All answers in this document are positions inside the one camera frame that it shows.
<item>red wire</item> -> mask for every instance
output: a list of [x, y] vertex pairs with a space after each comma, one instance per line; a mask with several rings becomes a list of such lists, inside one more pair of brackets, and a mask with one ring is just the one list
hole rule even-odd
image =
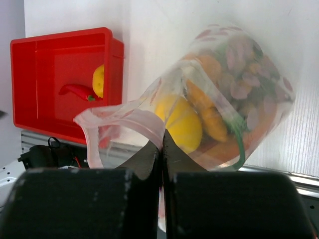
[[77, 156], [74, 156], [74, 160], [77, 162], [79, 168], [81, 168], [81, 165], [80, 165], [80, 163], [79, 163], [79, 160], [78, 160]]

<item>carrot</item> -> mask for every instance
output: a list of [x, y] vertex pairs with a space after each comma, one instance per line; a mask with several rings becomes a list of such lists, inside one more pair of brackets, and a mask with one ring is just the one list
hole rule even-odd
[[[270, 114], [264, 112], [263, 107], [260, 107], [259, 118], [262, 119], [260, 124], [252, 131], [244, 133], [243, 141], [245, 150], [259, 143], [265, 134], [270, 130], [271, 124], [276, 116], [277, 109]], [[212, 144], [212, 147], [207, 149], [204, 146], [202, 149], [197, 149], [196, 153], [190, 157], [199, 165], [206, 169], [212, 169], [222, 163], [226, 163], [239, 155], [239, 147], [236, 138], [230, 138], [227, 142]]]
[[199, 111], [214, 107], [214, 102], [191, 80], [186, 81], [187, 100], [191, 102]]
[[215, 107], [202, 110], [199, 114], [203, 121], [204, 130], [209, 136], [219, 142], [228, 140], [227, 126]]
[[208, 77], [218, 87], [218, 80], [221, 79], [223, 74], [219, 61], [210, 55], [200, 55], [197, 59], [201, 62], [201, 65]]

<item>table surface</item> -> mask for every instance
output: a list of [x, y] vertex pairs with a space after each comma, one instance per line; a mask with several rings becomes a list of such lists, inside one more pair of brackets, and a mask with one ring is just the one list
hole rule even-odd
[[26, 36], [106, 26], [125, 44], [124, 102], [138, 98], [220, 18], [270, 49], [297, 91], [296, 107], [249, 164], [319, 176], [318, 0], [24, 0]]

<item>yellow lemon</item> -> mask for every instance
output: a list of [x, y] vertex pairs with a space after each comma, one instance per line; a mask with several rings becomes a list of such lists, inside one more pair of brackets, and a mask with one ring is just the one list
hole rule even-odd
[[93, 73], [92, 87], [98, 97], [103, 98], [104, 64], [96, 68]]
[[199, 147], [203, 134], [201, 121], [185, 98], [165, 96], [158, 102], [155, 114], [166, 122], [165, 126], [174, 142], [185, 153], [191, 153]]

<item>black device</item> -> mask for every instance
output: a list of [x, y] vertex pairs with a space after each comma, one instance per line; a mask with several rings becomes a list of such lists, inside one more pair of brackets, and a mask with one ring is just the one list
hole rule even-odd
[[48, 145], [35, 145], [18, 159], [30, 168], [88, 168], [86, 149], [61, 143], [50, 137]]
[[317, 236], [288, 177], [207, 172], [166, 132], [162, 152], [149, 142], [114, 170], [27, 170], [3, 210], [0, 238], [155, 239], [160, 187], [168, 239]]

